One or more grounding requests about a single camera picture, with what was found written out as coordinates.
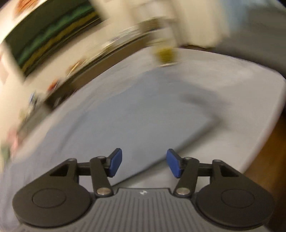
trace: silver rivet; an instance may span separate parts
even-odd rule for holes
[[[176,193],[179,195],[188,195],[190,192],[191,191],[188,188],[184,188],[184,187],[176,189]]]
[[[97,191],[97,194],[105,196],[111,193],[111,189],[110,188],[106,188],[106,187],[101,187],[99,188]]]

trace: yellow object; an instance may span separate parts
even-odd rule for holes
[[[175,61],[175,54],[171,47],[158,47],[156,49],[158,59],[163,63],[173,63]]]
[[[27,115],[27,110],[21,109],[20,112],[19,112],[19,119],[20,119],[20,120],[25,119],[25,118],[26,118],[26,115]]]

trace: bed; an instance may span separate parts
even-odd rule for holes
[[[273,128],[277,112],[281,111],[285,92],[283,78],[272,70],[219,54],[187,49],[179,49],[178,53],[177,65],[157,68],[150,48],[142,49],[92,80],[46,118],[27,138],[11,167],[8,167],[0,176],[2,210],[0,229],[11,231],[19,224],[13,214],[11,201],[15,192],[22,186],[66,158],[76,157],[78,162],[87,162],[90,157],[109,155],[102,154],[100,149],[97,150],[97,146],[91,146],[92,150],[87,146],[85,151],[81,152],[79,148],[73,146],[79,142],[79,137],[74,136],[74,132],[81,131],[84,135],[89,131],[91,135],[95,135],[89,124],[86,124],[90,122],[91,115],[98,116],[92,118],[97,121],[97,125],[104,124],[106,118],[116,121],[119,116],[128,117],[125,112],[129,108],[125,111],[124,107],[127,107],[125,104],[120,107],[117,104],[119,99],[132,102],[135,118],[141,119],[140,112],[143,112],[143,114],[146,113],[147,119],[151,119],[150,109],[156,112],[157,121],[152,119],[153,125],[158,121],[175,122],[172,119],[182,115],[186,117],[180,118],[183,124],[167,128],[174,131],[174,134],[164,130],[164,124],[161,124],[160,128],[162,133],[155,131],[154,136],[148,133],[152,128],[142,133],[140,131],[136,135],[141,136],[140,141],[142,138],[143,140],[136,147],[138,150],[132,157],[124,154],[132,152],[128,151],[128,148],[133,146],[136,139],[132,138],[133,134],[130,136],[123,133],[123,137],[129,136],[129,139],[133,140],[125,143],[125,147],[121,147],[124,162],[118,170],[119,175],[110,180],[115,188],[118,186],[174,187],[177,181],[164,162],[165,154],[160,149],[150,149],[154,144],[173,147],[180,152],[180,155],[192,156],[205,163],[213,159],[222,159],[239,171],[243,171],[254,158],[254,150],[261,146],[267,133]],[[269,76],[274,77],[271,82],[268,81]],[[259,77],[260,82],[253,87],[256,77]],[[262,108],[258,103],[264,98],[267,98],[268,104]],[[145,101],[141,101],[142,99],[148,99],[148,102],[151,102],[151,108]],[[106,105],[102,105],[103,102],[109,102],[107,109],[104,109]],[[170,112],[169,103],[178,108]],[[149,124],[149,122],[140,121],[140,124]],[[118,128],[118,125],[113,123],[111,125],[112,128],[113,126]],[[122,125],[123,128],[119,131],[129,126],[126,121]],[[120,136],[121,133],[112,136],[108,144],[114,144],[117,147],[116,138]],[[171,143],[165,144],[165,138]],[[91,144],[94,139],[91,136],[87,137],[81,140],[80,144],[85,145],[86,141],[88,141],[87,144]],[[151,145],[147,149],[145,149],[145,141]],[[148,169],[148,173],[143,172],[121,183],[145,169]],[[80,184],[88,189],[84,184],[85,181],[88,180],[81,179]],[[199,179],[197,190],[207,183],[206,178]]]

